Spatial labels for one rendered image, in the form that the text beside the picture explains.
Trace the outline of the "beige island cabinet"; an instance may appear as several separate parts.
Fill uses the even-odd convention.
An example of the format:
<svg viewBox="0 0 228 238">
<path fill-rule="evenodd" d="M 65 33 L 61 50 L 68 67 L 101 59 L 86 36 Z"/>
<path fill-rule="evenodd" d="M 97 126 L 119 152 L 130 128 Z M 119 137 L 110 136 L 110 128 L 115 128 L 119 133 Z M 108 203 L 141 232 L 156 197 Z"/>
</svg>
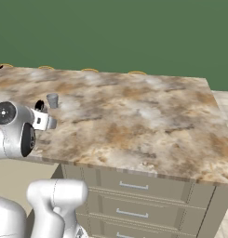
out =
<svg viewBox="0 0 228 238">
<path fill-rule="evenodd" d="M 187 193 L 187 199 L 185 201 L 172 201 L 167 199 L 160 199 L 156 197 L 142 196 L 127 192 L 118 192 L 113 190 L 103 189 L 97 184 L 96 172 L 97 170 L 110 170 L 121 173 L 129 174 L 141 174 L 148 177 L 155 177 L 160 179 L 172 179 L 183 181 L 186 185 L 190 186 Z M 164 178 L 157 176 L 153 173 L 146 173 L 134 170 L 126 170 L 105 166 L 94 165 L 58 165 L 56 171 L 53 174 L 55 179 L 80 179 L 83 180 L 89 188 L 89 191 L 97 192 L 113 192 L 113 193 L 125 193 L 131 196 L 142 197 L 143 199 L 149 199 L 153 201 L 162 202 L 169 205 L 175 205 L 183 210 L 181 216 L 181 229 L 179 231 L 164 230 L 153 226 L 146 226 L 135 224 L 129 221 L 120 221 L 116 218 L 106 218 L 100 215 L 90 215 L 87 212 L 87 201 L 84 205 L 76 210 L 78 220 L 82 226 L 87 230 L 88 234 L 94 238 L 90 233 L 90 226 L 87 218 L 100 218 L 109 219 L 111 221 L 117 221 L 120 223 L 126 223 L 147 230 L 166 231 L 173 234 L 178 234 L 181 238 L 214 238 L 223 220 L 223 217 L 228 209 L 228 185 L 214 185 L 203 183 L 200 184 L 191 179 L 184 178 Z"/>
</svg>

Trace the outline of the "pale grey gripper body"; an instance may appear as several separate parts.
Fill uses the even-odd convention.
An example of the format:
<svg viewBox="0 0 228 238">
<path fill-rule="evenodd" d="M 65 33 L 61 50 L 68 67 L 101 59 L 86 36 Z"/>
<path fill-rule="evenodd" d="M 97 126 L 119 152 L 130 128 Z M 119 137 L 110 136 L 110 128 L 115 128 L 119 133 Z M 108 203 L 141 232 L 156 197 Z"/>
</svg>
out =
<svg viewBox="0 0 228 238">
<path fill-rule="evenodd" d="M 51 116 L 47 119 L 47 129 L 55 129 L 57 126 L 57 120 Z"/>
</svg>

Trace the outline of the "beige drawer front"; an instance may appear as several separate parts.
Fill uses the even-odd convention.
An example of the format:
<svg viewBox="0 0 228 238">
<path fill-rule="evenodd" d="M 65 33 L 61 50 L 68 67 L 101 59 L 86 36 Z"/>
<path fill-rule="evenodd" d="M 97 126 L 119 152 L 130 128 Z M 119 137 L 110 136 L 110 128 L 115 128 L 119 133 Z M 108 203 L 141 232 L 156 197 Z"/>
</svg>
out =
<svg viewBox="0 0 228 238">
<path fill-rule="evenodd" d="M 183 181 L 100 169 L 98 169 L 96 172 L 96 180 L 97 184 L 103 189 L 179 202 L 185 201 L 187 199 L 187 193 L 190 189 L 190 186 L 186 185 Z M 127 184 L 140 186 L 148 185 L 149 190 L 121 187 L 119 186 L 120 180 Z"/>
<path fill-rule="evenodd" d="M 148 213 L 148 218 L 137 218 L 116 213 L 122 211 L 138 214 Z M 106 218 L 116 218 L 135 224 L 153 226 L 164 230 L 179 231 L 183 210 L 175 205 L 143 199 L 125 193 L 90 191 L 87 199 L 87 212 Z"/>
<path fill-rule="evenodd" d="M 111 221 L 109 219 L 87 218 L 90 233 L 99 238 L 117 238 L 116 233 L 132 234 L 139 238 L 181 238 L 178 234 L 166 231 L 147 230 L 126 223 Z"/>
</svg>

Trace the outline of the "grey cup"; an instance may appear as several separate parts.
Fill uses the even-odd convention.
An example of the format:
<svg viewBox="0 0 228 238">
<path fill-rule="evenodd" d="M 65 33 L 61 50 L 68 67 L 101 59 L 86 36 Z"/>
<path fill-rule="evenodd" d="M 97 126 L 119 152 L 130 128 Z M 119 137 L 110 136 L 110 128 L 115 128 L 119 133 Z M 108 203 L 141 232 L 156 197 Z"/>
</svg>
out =
<svg viewBox="0 0 228 238">
<path fill-rule="evenodd" d="M 59 104 L 59 95 L 57 93 L 47 94 L 47 101 L 51 109 L 57 109 Z"/>
</svg>

